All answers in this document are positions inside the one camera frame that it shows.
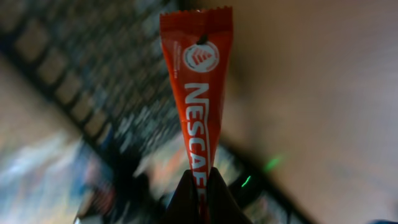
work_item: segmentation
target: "nescafe logo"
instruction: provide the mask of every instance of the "nescafe logo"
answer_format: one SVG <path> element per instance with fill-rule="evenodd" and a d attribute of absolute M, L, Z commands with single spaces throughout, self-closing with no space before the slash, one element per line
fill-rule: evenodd
<path fill-rule="evenodd" d="M 209 41 L 203 45 L 192 45 L 184 50 L 183 55 L 185 65 L 200 73 L 212 71 L 218 65 L 220 57 L 216 45 Z"/>

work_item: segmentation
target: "green light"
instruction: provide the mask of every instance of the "green light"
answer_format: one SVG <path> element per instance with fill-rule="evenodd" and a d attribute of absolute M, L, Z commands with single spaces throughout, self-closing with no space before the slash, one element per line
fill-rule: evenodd
<path fill-rule="evenodd" d="M 282 160 L 282 156 L 278 156 L 274 159 L 271 159 L 265 166 L 264 166 L 264 171 L 268 172 L 270 170 L 272 170 L 273 168 L 275 168 L 275 166 L 277 166 Z"/>
<path fill-rule="evenodd" d="M 245 186 L 245 185 L 249 182 L 250 177 L 251 177 L 251 176 L 249 176 L 249 177 L 246 179 L 246 181 L 242 184 L 242 187 Z"/>

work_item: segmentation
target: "wooden desk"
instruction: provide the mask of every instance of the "wooden desk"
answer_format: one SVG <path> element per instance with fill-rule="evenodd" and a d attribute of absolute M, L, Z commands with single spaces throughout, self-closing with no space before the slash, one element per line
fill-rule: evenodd
<path fill-rule="evenodd" d="M 203 4 L 234 7 L 223 137 L 319 223 L 397 221 L 398 1 Z"/>

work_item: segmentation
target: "red packaging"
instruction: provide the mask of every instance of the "red packaging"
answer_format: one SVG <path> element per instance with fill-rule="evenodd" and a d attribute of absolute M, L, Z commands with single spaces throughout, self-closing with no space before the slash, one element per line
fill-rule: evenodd
<path fill-rule="evenodd" d="M 160 36 L 190 168 L 204 205 L 221 131 L 232 8 L 160 15 Z"/>

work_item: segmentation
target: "finger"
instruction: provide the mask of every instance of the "finger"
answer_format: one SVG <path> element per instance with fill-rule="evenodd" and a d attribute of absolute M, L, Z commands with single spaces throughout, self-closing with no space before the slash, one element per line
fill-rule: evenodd
<path fill-rule="evenodd" d="M 198 196 L 192 172 L 186 170 L 174 192 L 160 224 L 196 223 L 198 220 Z"/>
<path fill-rule="evenodd" d="M 239 209 L 217 168 L 210 170 L 207 191 L 211 223 L 251 223 Z"/>

